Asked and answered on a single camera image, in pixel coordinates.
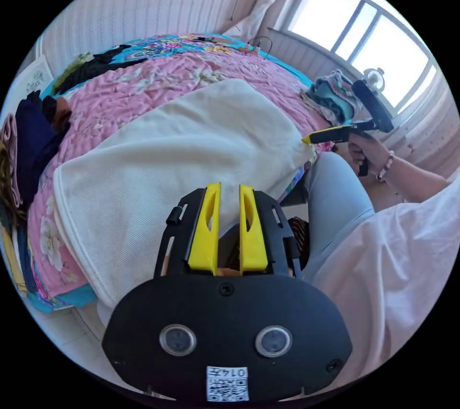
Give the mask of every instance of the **white fan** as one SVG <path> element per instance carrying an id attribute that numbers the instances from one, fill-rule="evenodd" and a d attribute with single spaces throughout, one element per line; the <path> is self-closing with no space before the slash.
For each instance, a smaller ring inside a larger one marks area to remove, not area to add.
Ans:
<path id="1" fill-rule="evenodd" d="M 381 68 L 366 69 L 364 71 L 364 82 L 374 94 L 382 93 L 385 88 L 383 74 L 384 72 Z"/>

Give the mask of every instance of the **qr code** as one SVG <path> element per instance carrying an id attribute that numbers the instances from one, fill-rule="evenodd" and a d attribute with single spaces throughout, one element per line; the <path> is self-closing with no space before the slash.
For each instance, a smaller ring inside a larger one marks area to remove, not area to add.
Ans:
<path id="1" fill-rule="evenodd" d="M 247 367 L 208 366 L 208 401 L 249 401 Z"/>

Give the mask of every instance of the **person's arm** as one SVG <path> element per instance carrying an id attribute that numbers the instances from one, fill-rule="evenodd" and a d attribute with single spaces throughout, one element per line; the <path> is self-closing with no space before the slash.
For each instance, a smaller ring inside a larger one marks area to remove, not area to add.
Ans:
<path id="1" fill-rule="evenodd" d="M 390 151 L 374 138 L 366 139 L 351 134 L 348 150 L 356 165 L 362 164 L 364 157 L 369 162 L 369 172 L 377 175 L 387 164 Z M 420 203 L 446 188 L 450 183 L 438 174 L 430 173 L 411 163 L 395 157 L 390 169 L 383 176 L 406 200 Z"/>
<path id="2" fill-rule="evenodd" d="M 415 203 L 424 202 L 450 184 L 442 176 L 425 171 L 397 157 L 394 158 L 384 179 L 404 198 Z"/>

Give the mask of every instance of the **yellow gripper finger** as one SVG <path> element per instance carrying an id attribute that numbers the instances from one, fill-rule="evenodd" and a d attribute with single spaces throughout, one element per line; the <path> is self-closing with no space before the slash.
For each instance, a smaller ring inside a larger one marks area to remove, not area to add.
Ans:
<path id="1" fill-rule="evenodd" d="M 220 184 L 208 184 L 196 223 L 188 265 L 192 270 L 217 274 Z"/>
<path id="2" fill-rule="evenodd" d="M 254 189 L 240 185 L 240 274 L 263 272 L 268 265 Z"/>

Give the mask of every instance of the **cable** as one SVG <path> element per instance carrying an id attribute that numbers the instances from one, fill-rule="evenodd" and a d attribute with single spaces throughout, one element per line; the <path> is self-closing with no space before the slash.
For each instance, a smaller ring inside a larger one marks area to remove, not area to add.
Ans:
<path id="1" fill-rule="evenodd" d="M 268 56 L 270 54 L 270 52 L 272 51 L 272 47 L 273 47 L 273 40 L 270 38 L 270 37 L 267 37 L 266 35 L 258 35 L 252 39 L 249 39 L 248 40 L 248 45 L 250 45 L 250 42 L 256 40 L 256 39 L 268 39 L 270 41 L 270 48 L 268 49 L 268 53 L 266 54 L 266 56 Z"/>

